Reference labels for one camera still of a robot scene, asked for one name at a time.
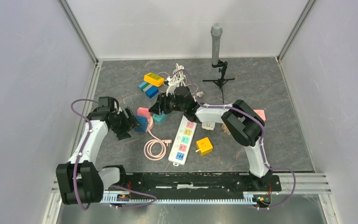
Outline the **white multicolour power strip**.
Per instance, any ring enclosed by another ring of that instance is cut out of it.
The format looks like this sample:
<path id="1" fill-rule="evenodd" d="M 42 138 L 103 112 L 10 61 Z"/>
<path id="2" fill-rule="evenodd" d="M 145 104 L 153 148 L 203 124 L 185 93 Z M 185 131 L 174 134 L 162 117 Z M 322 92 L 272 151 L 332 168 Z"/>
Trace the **white multicolour power strip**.
<path id="1" fill-rule="evenodd" d="M 175 95 L 172 107 L 174 111 L 182 112 L 183 117 L 179 123 L 168 160 L 174 166 L 183 166 L 189 154 L 197 124 L 200 122 L 195 115 L 199 105 L 191 93 L 178 93 Z"/>

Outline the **yellow cube socket adapter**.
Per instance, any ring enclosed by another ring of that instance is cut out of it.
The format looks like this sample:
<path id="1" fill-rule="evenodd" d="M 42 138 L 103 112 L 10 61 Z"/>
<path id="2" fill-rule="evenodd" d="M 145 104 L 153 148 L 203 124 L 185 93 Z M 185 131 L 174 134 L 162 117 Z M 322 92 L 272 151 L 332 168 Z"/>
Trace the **yellow cube socket adapter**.
<path id="1" fill-rule="evenodd" d="M 196 147 L 196 152 L 198 152 L 200 156 L 204 156 L 213 150 L 213 145 L 208 137 L 196 141 Z"/>

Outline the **beige cube socket adapter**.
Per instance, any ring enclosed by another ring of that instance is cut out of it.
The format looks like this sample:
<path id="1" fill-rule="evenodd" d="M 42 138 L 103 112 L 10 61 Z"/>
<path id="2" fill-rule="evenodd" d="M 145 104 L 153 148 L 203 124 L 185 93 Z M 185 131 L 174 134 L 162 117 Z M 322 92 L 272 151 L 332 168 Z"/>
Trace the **beige cube socket adapter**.
<path id="1" fill-rule="evenodd" d="M 222 130 L 227 135 L 231 135 L 231 132 L 229 131 L 228 127 L 225 124 L 222 124 Z"/>

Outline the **pink cube socket adapter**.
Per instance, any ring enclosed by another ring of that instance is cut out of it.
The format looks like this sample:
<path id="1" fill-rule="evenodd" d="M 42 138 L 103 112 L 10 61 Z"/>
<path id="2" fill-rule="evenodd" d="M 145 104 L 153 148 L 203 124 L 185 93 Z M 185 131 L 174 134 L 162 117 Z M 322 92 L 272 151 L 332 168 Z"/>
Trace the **pink cube socket adapter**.
<path id="1" fill-rule="evenodd" d="M 262 109 L 255 109 L 254 112 L 263 120 L 266 121 L 265 111 Z"/>

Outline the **white plug adapter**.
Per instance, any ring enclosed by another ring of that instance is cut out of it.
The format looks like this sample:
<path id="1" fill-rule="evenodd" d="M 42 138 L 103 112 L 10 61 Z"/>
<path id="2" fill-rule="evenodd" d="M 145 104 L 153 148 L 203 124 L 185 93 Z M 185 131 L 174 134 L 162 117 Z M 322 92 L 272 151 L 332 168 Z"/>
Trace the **white plug adapter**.
<path id="1" fill-rule="evenodd" d="M 215 122 L 203 122 L 201 124 L 201 128 L 204 129 L 205 131 L 213 131 L 215 129 Z"/>

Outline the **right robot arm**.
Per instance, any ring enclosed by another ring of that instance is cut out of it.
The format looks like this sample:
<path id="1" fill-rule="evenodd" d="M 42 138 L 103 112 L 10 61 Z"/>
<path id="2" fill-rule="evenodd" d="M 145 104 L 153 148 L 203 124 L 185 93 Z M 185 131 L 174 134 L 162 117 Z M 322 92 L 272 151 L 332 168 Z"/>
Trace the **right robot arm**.
<path id="1" fill-rule="evenodd" d="M 182 112 L 194 123 L 224 124 L 234 140 L 245 149 L 251 186 L 255 190 L 263 190 L 269 185 L 273 172 L 264 151 L 265 122 L 243 100 L 238 99 L 226 105 L 210 105 L 196 100 L 189 88 L 182 86 L 176 88 L 173 94 L 158 94 L 149 112 L 158 115 Z"/>

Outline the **pink round socket reel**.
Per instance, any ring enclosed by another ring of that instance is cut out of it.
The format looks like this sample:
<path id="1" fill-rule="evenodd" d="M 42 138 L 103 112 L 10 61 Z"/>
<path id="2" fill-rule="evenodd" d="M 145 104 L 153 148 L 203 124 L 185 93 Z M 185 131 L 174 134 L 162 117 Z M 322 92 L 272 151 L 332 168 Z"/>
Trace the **pink round socket reel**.
<path id="1" fill-rule="evenodd" d="M 146 131 L 149 132 L 149 131 L 151 131 L 151 129 L 153 128 L 154 119 L 153 119 L 152 116 L 150 116 L 150 117 L 147 119 L 147 121 L 148 121 L 148 126 L 147 126 Z"/>

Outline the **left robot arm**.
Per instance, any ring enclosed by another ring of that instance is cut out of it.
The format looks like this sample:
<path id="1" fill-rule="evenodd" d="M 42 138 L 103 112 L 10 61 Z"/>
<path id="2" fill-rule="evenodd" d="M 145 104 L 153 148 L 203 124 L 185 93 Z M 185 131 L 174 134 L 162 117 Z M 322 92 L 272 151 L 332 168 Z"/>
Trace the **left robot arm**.
<path id="1" fill-rule="evenodd" d="M 98 106 L 87 116 L 74 112 L 85 120 L 84 131 L 69 160 L 58 164 L 55 171 L 62 202 L 83 209 L 101 202 L 104 190 L 110 186 L 123 190 L 128 184 L 121 166 L 107 166 L 100 171 L 95 167 L 105 136 L 112 131 L 117 140 L 128 139 L 130 131 L 140 127 L 131 109 L 122 109 L 115 98 L 100 97 L 96 103 Z"/>

